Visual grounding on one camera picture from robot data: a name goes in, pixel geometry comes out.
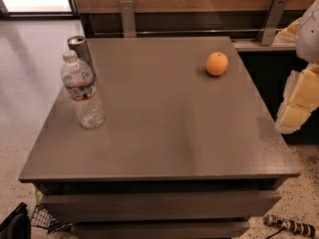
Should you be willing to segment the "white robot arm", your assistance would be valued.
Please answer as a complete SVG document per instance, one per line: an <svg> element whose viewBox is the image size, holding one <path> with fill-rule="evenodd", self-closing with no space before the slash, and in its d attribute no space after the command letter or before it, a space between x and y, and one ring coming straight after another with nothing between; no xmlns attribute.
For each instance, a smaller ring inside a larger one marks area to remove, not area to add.
<svg viewBox="0 0 319 239"><path fill-rule="evenodd" d="M301 72L292 71L285 83L275 122L276 129L283 134L299 130L319 108L319 0L279 32L277 39L288 36L295 36L296 55L308 66Z"/></svg>

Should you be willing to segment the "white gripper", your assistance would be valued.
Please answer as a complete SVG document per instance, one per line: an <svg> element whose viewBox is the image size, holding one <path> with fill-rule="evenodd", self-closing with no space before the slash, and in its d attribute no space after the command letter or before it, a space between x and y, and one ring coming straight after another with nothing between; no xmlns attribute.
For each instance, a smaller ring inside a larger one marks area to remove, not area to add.
<svg viewBox="0 0 319 239"><path fill-rule="evenodd" d="M296 43L298 18L278 32L274 44ZM307 67L302 72L292 71L287 78L283 101L277 112L275 127L278 132L290 134L298 130L319 108L319 67Z"/></svg>

